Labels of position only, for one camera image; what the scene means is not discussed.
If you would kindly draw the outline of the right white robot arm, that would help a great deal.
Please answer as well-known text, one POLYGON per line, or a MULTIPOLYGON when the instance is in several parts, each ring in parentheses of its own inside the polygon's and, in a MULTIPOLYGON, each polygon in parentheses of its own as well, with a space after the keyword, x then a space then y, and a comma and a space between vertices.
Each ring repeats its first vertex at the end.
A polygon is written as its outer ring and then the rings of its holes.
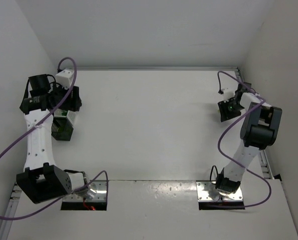
POLYGON ((240 83, 234 92, 224 89, 223 95, 223 101, 218 103, 221 122, 239 117, 242 110, 249 111, 257 104, 260 105, 244 118, 240 130, 241 142, 233 156, 235 161, 226 165, 216 178, 216 189, 233 194, 240 187, 245 169, 255 156, 274 144, 282 109, 262 102, 247 82, 240 83))

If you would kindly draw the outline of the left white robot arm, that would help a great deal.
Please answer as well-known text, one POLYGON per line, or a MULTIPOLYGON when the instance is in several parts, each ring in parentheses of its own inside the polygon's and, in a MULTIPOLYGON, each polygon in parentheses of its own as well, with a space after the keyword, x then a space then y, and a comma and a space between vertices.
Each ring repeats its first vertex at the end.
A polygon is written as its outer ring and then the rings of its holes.
POLYGON ((52 141, 70 141, 76 113, 82 106, 79 88, 71 86, 74 71, 65 69, 49 82, 48 74, 28 78, 20 110, 28 134, 27 158, 18 186, 35 204, 73 192, 83 196, 88 188, 83 171, 62 170, 54 160, 52 141))

